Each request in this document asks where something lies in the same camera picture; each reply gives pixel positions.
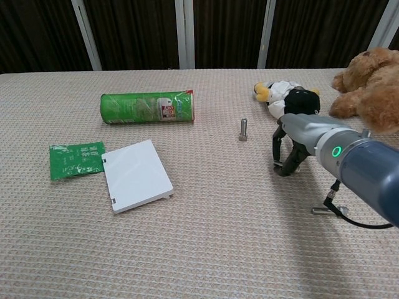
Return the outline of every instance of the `white box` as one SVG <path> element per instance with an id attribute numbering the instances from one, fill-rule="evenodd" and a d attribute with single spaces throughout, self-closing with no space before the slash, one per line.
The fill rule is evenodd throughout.
<path id="1" fill-rule="evenodd" d="M 102 161 L 114 213 L 174 193 L 151 140 L 105 153 Z"/>

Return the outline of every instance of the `pringles can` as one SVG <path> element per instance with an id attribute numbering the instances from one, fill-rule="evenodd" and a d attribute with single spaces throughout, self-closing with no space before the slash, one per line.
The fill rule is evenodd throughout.
<path id="1" fill-rule="evenodd" d="M 193 91 L 103 94 L 100 113 L 108 124 L 194 121 Z"/>

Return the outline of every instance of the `green sachet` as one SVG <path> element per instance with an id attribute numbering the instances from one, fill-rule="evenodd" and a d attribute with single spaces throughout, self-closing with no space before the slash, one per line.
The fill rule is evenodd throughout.
<path id="1" fill-rule="evenodd" d="M 102 142 L 84 145 L 51 145 L 51 180 L 104 171 L 101 159 L 104 152 L 105 148 Z"/>

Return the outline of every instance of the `teddy bear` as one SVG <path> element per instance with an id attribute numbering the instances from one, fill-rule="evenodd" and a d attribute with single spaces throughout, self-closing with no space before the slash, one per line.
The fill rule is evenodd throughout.
<path id="1" fill-rule="evenodd" d="M 336 74 L 332 88 L 341 94 L 330 116 L 359 116 L 378 134 L 399 131 L 399 51 L 376 47 L 359 53 Z"/>

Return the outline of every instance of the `stuffed toy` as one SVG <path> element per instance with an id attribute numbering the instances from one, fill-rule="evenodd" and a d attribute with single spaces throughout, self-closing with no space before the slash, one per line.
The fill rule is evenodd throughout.
<path id="1" fill-rule="evenodd" d="M 339 95 L 329 114 L 359 116 L 368 129 L 399 131 L 399 51 L 377 47 L 358 54 L 332 81 Z"/>
<path id="2" fill-rule="evenodd" d="M 259 102 L 266 102 L 270 114 L 279 119 L 287 113 L 318 114 L 320 92 L 307 90 L 294 81 L 259 82 L 254 87 Z"/>

